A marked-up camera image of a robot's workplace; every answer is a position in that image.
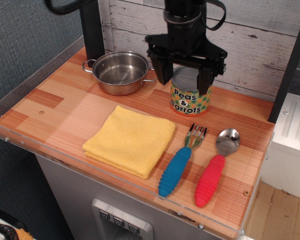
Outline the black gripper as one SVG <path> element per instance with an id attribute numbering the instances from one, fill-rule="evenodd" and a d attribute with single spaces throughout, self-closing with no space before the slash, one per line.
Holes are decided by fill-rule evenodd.
<path id="1" fill-rule="evenodd" d="M 167 20 L 168 33 L 147 35 L 148 56 L 161 84 L 166 85 L 173 77 L 173 64 L 180 64 L 198 70 L 197 89 L 200 95 L 207 94 L 215 75 L 223 75 L 227 52 L 211 43 L 207 30 L 215 31 L 223 24 L 208 27 L 205 17 L 185 21 L 177 18 Z"/>

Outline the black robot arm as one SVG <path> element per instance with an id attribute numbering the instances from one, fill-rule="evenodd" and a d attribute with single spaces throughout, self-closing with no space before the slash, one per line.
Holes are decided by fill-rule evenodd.
<path id="1" fill-rule="evenodd" d="M 165 1 L 163 16 L 168 32 L 145 37 L 148 56 L 163 85 L 173 77 L 174 64 L 198 70 L 196 86 L 200 95 L 207 93 L 216 76 L 224 74 L 227 52 L 206 37 L 207 4 L 226 9 L 218 0 Z"/>

